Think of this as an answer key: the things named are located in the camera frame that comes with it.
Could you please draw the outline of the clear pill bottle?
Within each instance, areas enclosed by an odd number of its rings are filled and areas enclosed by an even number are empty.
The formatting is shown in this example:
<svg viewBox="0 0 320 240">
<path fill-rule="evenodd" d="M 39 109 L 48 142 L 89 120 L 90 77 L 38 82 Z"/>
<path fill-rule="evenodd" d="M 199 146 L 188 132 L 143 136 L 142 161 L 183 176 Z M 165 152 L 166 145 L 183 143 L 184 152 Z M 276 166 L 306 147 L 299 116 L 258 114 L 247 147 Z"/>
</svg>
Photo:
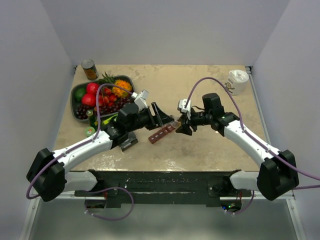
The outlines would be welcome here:
<svg viewBox="0 0 320 240">
<path fill-rule="evenodd" d="M 173 122 L 171 123 L 172 127 L 178 129 L 181 126 L 182 117 L 181 116 L 172 116 Z"/>
</svg>

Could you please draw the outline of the red weekly pill organizer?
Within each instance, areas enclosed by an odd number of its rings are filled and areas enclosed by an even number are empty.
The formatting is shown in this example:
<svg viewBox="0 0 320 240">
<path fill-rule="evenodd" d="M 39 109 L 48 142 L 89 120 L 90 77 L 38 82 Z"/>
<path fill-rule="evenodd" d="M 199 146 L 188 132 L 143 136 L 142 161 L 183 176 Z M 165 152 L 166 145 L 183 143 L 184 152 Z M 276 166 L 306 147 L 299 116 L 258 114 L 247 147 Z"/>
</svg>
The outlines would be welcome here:
<svg viewBox="0 0 320 240">
<path fill-rule="evenodd" d="M 153 135 L 151 135 L 148 140 L 151 144 L 155 144 L 162 138 L 164 138 L 169 133 L 173 132 L 175 128 L 171 124 L 167 124 L 166 126 L 162 127 L 160 130 L 155 132 Z"/>
</svg>

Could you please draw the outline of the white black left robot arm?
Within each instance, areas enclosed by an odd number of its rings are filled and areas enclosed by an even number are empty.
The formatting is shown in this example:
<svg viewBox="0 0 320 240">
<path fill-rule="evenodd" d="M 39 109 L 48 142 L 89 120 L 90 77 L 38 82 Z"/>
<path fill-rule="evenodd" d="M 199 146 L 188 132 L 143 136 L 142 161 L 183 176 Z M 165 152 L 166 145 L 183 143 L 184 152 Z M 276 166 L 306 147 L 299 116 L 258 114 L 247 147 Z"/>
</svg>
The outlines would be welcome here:
<svg viewBox="0 0 320 240">
<path fill-rule="evenodd" d="M 99 196 L 104 184 L 92 172 L 73 171 L 73 168 L 119 146 L 133 131 L 141 128 L 153 130 L 173 121 L 174 118 L 160 110 L 155 102 L 144 109 L 139 109 L 135 103 L 125 104 L 116 120 L 101 126 L 94 135 L 59 150 L 40 150 L 26 176 L 29 181 L 26 197 L 32 198 L 32 189 L 45 202 L 70 191 L 86 191 L 92 196 Z"/>
</svg>

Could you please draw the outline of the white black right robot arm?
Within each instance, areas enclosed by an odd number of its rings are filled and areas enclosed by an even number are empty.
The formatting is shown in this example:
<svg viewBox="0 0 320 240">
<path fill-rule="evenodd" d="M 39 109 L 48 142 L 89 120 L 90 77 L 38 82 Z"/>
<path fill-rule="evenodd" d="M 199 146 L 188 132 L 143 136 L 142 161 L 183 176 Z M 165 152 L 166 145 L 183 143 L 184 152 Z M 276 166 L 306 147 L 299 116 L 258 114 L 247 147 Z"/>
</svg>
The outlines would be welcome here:
<svg viewBox="0 0 320 240">
<path fill-rule="evenodd" d="M 230 197 L 240 190 L 260 192 L 273 201 L 299 185 L 298 173 L 289 166 L 296 166 L 295 156 L 289 150 L 280 151 L 255 135 L 241 124 L 232 112 L 225 112 L 216 93 L 202 96 L 204 109 L 196 112 L 186 99 L 178 102 L 181 125 L 177 133 L 192 135 L 198 126 L 209 125 L 223 137 L 240 147 L 259 167 L 258 172 L 236 170 L 223 183 L 223 192 Z"/>
</svg>

